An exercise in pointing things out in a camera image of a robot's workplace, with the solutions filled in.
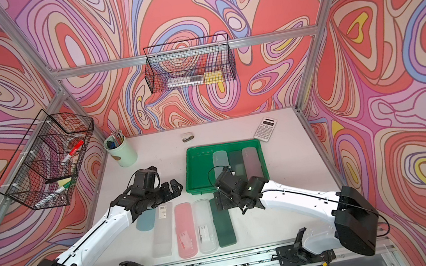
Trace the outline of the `green plastic storage tray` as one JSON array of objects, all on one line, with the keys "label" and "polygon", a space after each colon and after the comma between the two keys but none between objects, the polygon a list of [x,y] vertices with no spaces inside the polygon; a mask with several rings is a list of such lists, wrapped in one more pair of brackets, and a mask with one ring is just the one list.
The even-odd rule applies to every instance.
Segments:
[{"label": "green plastic storage tray", "polygon": [[189,194],[206,194],[215,192],[215,180],[218,178],[214,171],[213,154],[216,151],[240,151],[244,148],[255,147],[260,157],[264,178],[269,178],[262,146],[257,139],[240,140],[229,143],[218,143],[207,146],[189,148],[186,151],[186,191]]}]

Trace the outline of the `dark green translucent pencil case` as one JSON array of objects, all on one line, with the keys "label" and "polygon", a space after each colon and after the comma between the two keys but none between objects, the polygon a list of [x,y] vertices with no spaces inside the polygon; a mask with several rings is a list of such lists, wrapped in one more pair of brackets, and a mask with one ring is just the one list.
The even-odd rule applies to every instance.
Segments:
[{"label": "dark green translucent pencil case", "polygon": [[242,151],[232,151],[228,153],[228,160],[230,167],[234,171],[236,177],[247,180],[246,167],[244,166],[244,160]]}]

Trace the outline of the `frosted white pencil case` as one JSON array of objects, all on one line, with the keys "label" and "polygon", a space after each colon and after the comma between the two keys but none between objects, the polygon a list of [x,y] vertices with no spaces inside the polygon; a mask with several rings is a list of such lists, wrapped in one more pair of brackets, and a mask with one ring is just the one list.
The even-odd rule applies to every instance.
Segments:
[{"label": "frosted white pencil case", "polygon": [[216,176],[219,176],[219,174],[222,173],[223,169],[229,166],[228,154],[226,151],[219,150],[214,152],[212,158],[214,163],[213,168],[215,174]]}]

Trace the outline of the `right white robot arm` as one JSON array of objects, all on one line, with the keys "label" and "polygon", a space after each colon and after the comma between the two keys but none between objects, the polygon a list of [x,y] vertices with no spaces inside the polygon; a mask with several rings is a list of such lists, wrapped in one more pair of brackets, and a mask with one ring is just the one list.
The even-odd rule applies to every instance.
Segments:
[{"label": "right white robot arm", "polygon": [[248,180],[224,167],[214,187],[230,207],[243,214],[253,208],[286,209],[320,219],[323,229],[301,228],[286,259],[309,263],[313,256],[341,245],[361,256],[373,256],[377,249],[380,213],[356,189],[343,186],[339,191],[310,191],[286,186],[264,177]]}]

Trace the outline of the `grey-pink translucent pencil case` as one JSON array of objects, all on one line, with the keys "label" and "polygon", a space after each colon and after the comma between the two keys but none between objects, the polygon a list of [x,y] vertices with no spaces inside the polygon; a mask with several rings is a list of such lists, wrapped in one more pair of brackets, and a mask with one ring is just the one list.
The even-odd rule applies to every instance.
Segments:
[{"label": "grey-pink translucent pencil case", "polygon": [[260,178],[264,176],[260,157],[258,156],[258,151],[255,147],[244,148],[242,150],[242,156],[248,179],[251,179],[252,177]]}]

